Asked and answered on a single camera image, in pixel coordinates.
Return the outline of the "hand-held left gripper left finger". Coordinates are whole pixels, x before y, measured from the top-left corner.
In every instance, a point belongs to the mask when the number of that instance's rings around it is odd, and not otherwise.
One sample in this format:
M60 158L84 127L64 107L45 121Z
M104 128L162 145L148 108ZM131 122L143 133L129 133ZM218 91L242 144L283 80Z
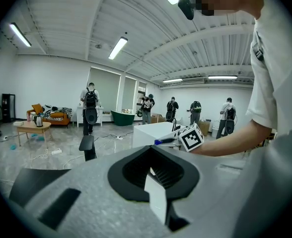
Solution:
M37 220L66 189L80 192L56 228L58 238L164 238L170 229L148 203L123 199L110 186L109 168L135 148L84 162L43 188L25 206Z

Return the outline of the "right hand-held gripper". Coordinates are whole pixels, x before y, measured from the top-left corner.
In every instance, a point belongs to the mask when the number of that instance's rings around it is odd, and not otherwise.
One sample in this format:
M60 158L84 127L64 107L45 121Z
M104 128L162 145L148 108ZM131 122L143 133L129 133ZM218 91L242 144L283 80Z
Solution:
M191 152L203 143L204 136L199 126L194 123L178 132L175 145L183 148L186 152Z

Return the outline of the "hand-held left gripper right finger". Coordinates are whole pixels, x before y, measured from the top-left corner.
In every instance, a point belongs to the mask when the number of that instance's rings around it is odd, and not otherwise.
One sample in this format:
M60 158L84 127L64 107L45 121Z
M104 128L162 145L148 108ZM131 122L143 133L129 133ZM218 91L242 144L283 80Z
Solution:
M171 232L234 232L242 200L235 183L244 159L195 155L151 146L151 165L164 185Z

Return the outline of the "person's right forearm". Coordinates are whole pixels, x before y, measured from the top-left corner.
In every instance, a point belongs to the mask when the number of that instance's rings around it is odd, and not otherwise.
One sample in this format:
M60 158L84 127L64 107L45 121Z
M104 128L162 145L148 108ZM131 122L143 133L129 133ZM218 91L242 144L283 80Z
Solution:
M219 157L244 152L265 140L272 132L271 128L251 120L244 128L232 134L205 142L191 151L193 154Z

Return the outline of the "cardboard box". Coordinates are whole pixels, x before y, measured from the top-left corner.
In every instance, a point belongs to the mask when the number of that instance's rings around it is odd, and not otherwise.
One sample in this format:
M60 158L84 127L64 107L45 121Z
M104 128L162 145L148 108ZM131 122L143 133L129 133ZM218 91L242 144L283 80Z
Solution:
M159 122L165 122L166 118L163 117L161 114L151 114L150 116L151 123L159 123Z
M210 128L209 121L199 121L198 122L199 129L201 130L203 136L207 136Z

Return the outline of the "white bathtub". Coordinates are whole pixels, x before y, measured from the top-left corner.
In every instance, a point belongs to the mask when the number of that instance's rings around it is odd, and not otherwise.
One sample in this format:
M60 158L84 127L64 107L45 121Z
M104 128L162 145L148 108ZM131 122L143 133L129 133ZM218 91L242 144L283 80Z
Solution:
M171 122L159 122L134 126L132 147L153 145L157 139L173 138L186 128L184 125L177 124L176 126L180 128L172 131L173 125Z

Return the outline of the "black flat board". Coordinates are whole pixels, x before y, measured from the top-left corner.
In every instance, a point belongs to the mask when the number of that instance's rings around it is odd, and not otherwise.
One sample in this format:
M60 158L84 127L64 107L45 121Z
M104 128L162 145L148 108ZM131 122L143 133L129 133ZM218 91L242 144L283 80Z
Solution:
M35 194L68 171L23 168L14 181L9 200L24 208Z

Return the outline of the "green bathtub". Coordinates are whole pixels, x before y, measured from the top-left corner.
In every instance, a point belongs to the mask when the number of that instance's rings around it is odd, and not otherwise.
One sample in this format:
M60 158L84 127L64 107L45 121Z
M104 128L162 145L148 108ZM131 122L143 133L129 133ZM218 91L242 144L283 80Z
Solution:
M135 115L127 114L117 111L111 111L111 115L115 125L117 126L128 126L132 125L134 122Z

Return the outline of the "white drawer cabinet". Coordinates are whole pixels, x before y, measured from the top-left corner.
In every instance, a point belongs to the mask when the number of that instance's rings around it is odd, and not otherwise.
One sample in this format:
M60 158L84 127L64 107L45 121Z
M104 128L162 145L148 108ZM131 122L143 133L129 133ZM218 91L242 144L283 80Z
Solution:
M103 124L103 107L97 107L97 124L99 124L102 127ZM79 105L76 109L76 126L79 127L81 124L83 124L84 121L84 115L83 115L83 107L82 105Z

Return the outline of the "orange sofa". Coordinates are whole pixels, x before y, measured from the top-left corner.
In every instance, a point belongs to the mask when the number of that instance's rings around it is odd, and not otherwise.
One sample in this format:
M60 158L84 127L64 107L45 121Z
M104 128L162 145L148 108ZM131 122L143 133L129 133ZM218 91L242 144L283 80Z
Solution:
M31 110L28 110L26 112L26 114L29 113L30 114L30 119L32 119L34 116L36 116L37 114L34 112L33 108ZM51 119L47 119L43 116L42 114L39 114L42 117L43 122L50 122L51 125L62 125L62 126L66 126L68 127L69 123L71 122L71 119L62 119L62 120L51 120Z

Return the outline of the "striped blanket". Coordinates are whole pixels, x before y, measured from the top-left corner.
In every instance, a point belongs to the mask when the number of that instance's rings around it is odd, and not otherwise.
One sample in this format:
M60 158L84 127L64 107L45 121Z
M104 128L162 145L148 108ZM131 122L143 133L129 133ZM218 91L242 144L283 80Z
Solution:
M50 105L44 105L43 107L43 116L51 120L62 120L62 119L71 119L72 109L66 107L55 107Z

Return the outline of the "wooden coffee table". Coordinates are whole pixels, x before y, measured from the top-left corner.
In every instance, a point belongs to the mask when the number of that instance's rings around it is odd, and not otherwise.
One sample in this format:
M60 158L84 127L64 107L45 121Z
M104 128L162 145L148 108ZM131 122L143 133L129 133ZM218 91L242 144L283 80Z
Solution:
M21 133L25 133L27 139L29 139L29 137L28 137L29 133L43 135L47 148L48 148L48 144L47 144L46 134L48 133L50 138L53 139L53 136L51 133L51 123L50 122L43 122L43 125L41 127L37 127L33 121L15 121L13 123L13 125L16 127L19 146L21 146L21 141L20 141L20 134Z

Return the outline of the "person's white shirt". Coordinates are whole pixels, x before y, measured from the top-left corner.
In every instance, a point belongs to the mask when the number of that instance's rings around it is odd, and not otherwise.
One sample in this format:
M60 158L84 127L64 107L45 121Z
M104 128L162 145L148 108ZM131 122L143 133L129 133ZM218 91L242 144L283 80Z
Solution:
M263 62L253 53L255 43L263 50ZM292 18L284 9L261 9L251 63L255 83L248 113L279 136L252 154L237 179L242 207L232 238L256 238L292 208Z

